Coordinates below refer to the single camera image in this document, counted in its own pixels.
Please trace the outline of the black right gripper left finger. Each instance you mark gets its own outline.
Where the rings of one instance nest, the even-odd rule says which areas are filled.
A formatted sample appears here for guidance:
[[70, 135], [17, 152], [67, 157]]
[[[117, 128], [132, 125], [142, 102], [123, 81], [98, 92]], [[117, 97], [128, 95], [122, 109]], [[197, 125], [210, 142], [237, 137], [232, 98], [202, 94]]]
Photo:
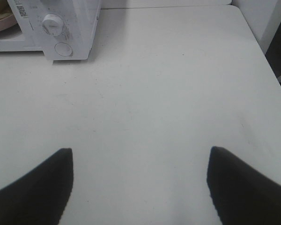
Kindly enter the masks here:
[[59, 224], [72, 188], [72, 149], [60, 149], [0, 190], [0, 225]]

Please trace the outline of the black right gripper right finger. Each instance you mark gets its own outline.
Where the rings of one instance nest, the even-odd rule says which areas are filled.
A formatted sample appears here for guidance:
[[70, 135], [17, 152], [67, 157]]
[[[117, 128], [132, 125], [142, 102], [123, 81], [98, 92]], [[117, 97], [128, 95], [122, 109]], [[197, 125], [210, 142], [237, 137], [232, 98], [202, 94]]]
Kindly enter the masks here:
[[207, 185], [224, 225], [281, 225], [281, 185], [225, 148], [211, 148]]

